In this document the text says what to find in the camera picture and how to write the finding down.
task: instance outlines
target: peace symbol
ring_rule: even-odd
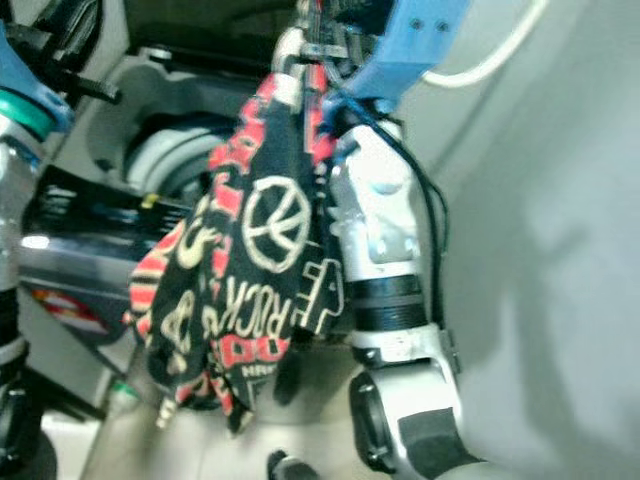
[[[247,200],[242,223],[245,248],[257,266],[273,273],[282,273],[296,262],[304,250],[309,234],[311,207],[298,184],[291,178],[267,177],[257,180],[254,187]],[[276,208],[267,212],[265,221],[264,218],[256,218],[256,207],[267,195],[276,201],[270,200],[266,205],[275,205]],[[284,259],[273,258],[273,254],[258,247],[257,241],[265,238],[286,252]]]

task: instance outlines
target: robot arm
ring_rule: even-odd
[[[342,3],[355,9],[363,2]],[[430,203],[435,187],[395,138],[399,132],[376,122],[361,101],[383,106],[378,117],[390,113],[401,95],[442,61],[468,2],[391,4],[371,57],[341,85],[335,85],[334,73],[337,91],[324,104],[332,123],[339,123],[341,110],[357,119],[338,140],[330,180],[356,315],[352,348],[365,367],[351,383],[350,403],[356,448],[370,468],[399,479],[436,478],[480,460],[458,434],[457,357],[438,304],[443,240]],[[431,220],[430,316],[420,280],[420,264],[427,259],[409,195],[416,179]]]
[[[18,246],[22,214],[36,186],[41,143],[67,131],[71,108],[9,46],[0,21],[0,476],[35,454],[42,407],[23,370],[28,343],[18,329]]]

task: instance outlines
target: patterned towel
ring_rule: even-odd
[[[319,131],[325,90],[317,65],[302,80],[270,75],[212,152],[209,193],[131,277],[124,321],[144,341],[152,377],[177,405],[217,397],[232,433],[294,330],[322,334],[343,310],[325,221],[334,145]]]

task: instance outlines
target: black cable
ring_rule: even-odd
[[[321,8],[316,11],[316,22],[314,22],[314,34],[321,45],[326,43],[326,32],[322,28],[318,28],[318,24],[323,25],[325,9]],[[446,198],[440,188],[431,181],[427,174],[422,170],[420,164],[415,157],[384,130],[376,121],[376,119],[368,112],[368,110],[349,92],[342,88],[343,79],[340,72],[336,68],[333,60],[326,56],[324,48],[322,49],[323,64],[329,82],[336,88],[338,95],[344,100],[346,107],[353,112],[356,117],[365,125],[370,127],[378,136],[380,136],[404,161],[407,162],[411,170],[418,179],[418,185],[427,207],[427,218],[429,221],[430,247],[431,247],[431,317],[432,320],[440,328],[446,328],[444,314],[444,291],[442,287],[442,264],[444,257],[449,248],[450,223],[449,223],[449,207]],[[438,218],[433,202],[435,195],[440,203],[441,215],[443,221],[442,235],[439,233]]]
[[[371,128],[380,138],[382,138],[405,162],[411,167],[416,174],[420,190],[427,207],[427,216],[429,220],[429,233],[431,243],[431,315],[433,321],[440,327],[445,328],[444,318],[444,301],[442,289],[442,261],[446,255],[446,249],[449,239],[449,210],[442,191],[429,179],[424,173],[420,164],[411,153],[404,148],[393,136],[383,129],[376,119],[363,107],[358,100],[353,98],[344,89],[338,89],[337,94],[344,101],[345,106],[353,112],[358,120]],[[444,232],[440,238],[438,232],[438,219],[433,201],[435,194],[442,207]]]

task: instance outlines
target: floor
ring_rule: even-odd
[[[56,452],[56,480],[82,478],[100,427],[101,423],[97,420],[79,422],[57,412],[49,412],[44,416],[42,430]]]
[[[388,478],[357,458],[347,400],[357,366],[348,348],[323,346],[305,358],[305,382],[292,404],[279,407],[272,387],[265,388],[254,423],[237,438],[229,437],[219,411],[180,411],[166,430],[158,430],[157,399],[134,372],[143,402],[109,418],[83,479],[266,479],[267,457],[277,449],[311,464],[323,478]]]

